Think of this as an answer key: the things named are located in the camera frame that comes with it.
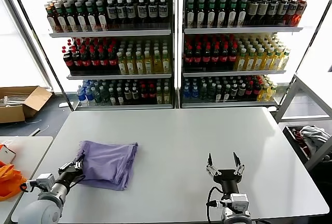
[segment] cable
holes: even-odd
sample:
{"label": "cable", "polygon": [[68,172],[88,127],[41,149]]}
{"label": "cable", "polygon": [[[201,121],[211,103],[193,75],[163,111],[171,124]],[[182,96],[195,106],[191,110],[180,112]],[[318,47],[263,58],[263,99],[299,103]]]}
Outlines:
{"label": "cable", "polygon": [[[225,194],[224,192],[222,192],[219,188],[217,187],[212,187],[212,189],[209,191],[209,196],[207,197],[207,202],[210,202],[210,198],[211,198],[211,195],[212,195],[212,192],[213,190],[217,190],[219,193],[221,194]],[[207,216],[207,220],[209,222],[209,224],[211,224],[211,220],[210,220],[210,207],[209,206],[206,206],[206,216]]]}

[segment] cardboard box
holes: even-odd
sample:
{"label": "cardboard box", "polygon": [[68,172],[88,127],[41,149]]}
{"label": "cardboard box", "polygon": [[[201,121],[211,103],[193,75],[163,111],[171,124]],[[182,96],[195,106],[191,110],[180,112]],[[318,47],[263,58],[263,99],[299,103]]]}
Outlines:
{"label": "cardboard box", "polygon": [[0,107],[0,123],[24,121],[34,116],[45,105],[52,93],[39,86],[0,88],[0,99],[17,93],[28,93],[28,98],[22,105]]}

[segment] small white table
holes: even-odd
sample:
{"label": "small white table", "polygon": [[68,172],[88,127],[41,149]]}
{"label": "small white table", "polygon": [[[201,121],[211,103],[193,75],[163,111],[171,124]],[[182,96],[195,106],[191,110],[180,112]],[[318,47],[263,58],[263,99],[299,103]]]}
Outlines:
{"label": "small white table", "polygon": [[[205,171],[209,152],[217,168],[234,168],[233,151],[245,164],[240,192],[253,219],[321,215],[322,195],[273,117],[263,107],[76,111],[69,115],[36,175],[54,173],[76,156],[80,141],[138,142],[128,189],[77,185],[59,223],[206,222],[205,203],[216,183]],[[36,201],[24,194],[12,221]],[[215,193],[212,199],[218,199]],[[211,220],[220,210],[211,209]]]}
{"label": "small white table", "polygon": [[[21,171],[26,179],[31,179],[52,140],[53,137],[0,137],[0,143],[1,141],[13,141],[8,146],[16,153],[12,163],[15,170]],[[5,223],[7,217],[11,215],[21,196],[20,193],[4,202],[0,202],[1,224]]]}
{"label": "small white table", "polygon": [[[327,82],[332,81],[332,73],[296,73],[294,79],[294,83],[290,86],[286,98],[282,102],[282,105],[275,116],[276,122],[332,120],[332,92],[331,88],[326,84]],[[326,115],[284,117],[285,112],[300,89],[313,99]],[[331,150],[332,137],[305,163],[307,170],[309,171],[313,169]]]}

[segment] gray cloth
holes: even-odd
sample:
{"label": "gray cloth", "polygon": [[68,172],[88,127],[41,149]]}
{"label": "gray cloth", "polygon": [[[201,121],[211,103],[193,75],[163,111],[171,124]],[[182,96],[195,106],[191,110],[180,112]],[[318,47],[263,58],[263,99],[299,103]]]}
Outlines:
{"label": "gray cloth", "polygon": [[311,155],[314,155],[315,152],[331,137],[331,135],[325,132],[324,129],[310,126],[303,127],[300,134],[308,146]]}

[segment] soda bottle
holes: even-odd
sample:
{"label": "soda bottle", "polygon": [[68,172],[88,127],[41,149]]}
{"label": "soda bottle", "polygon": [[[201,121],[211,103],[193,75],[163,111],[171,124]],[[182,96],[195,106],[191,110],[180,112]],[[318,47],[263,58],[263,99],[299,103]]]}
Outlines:
{"label": "soda bottle", "polygon": [[224,27],[225,24],[225,18],[226,18],[226,11],[225,11],[225,6],[226,6],[226,0],[220,0],[220,8],[218,11],[218,19],[217,19],[217,27],[221,28]]}

